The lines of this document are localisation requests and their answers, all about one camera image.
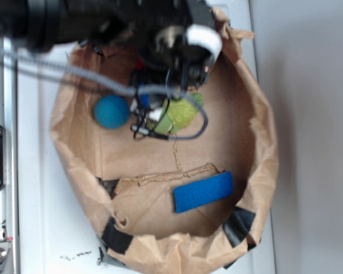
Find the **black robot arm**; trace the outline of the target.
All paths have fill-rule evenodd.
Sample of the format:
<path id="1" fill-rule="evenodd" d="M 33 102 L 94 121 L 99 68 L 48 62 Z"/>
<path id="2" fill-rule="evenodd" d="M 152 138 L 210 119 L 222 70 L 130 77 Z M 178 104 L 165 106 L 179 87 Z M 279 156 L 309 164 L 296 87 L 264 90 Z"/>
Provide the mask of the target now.
<path id="1" fill-rule="evenodd" d="M 205 1 L 0 1 L 0 37 L 35 53 L 85 42 L 137 50 L 152 83 L 206 83 L 221 50 Z"/>

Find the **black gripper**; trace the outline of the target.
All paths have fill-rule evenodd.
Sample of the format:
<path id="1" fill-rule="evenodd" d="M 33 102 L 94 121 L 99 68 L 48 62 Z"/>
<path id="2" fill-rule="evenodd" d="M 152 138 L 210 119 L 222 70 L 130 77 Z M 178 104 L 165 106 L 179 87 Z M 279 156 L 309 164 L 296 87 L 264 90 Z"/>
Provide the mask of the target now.
<path id="1" fill-rule="evenodd" d="M 133 41 L 156 82 L 204 85 L 222 50 L 216 19 L 206 1 L 135 1 Z"/>

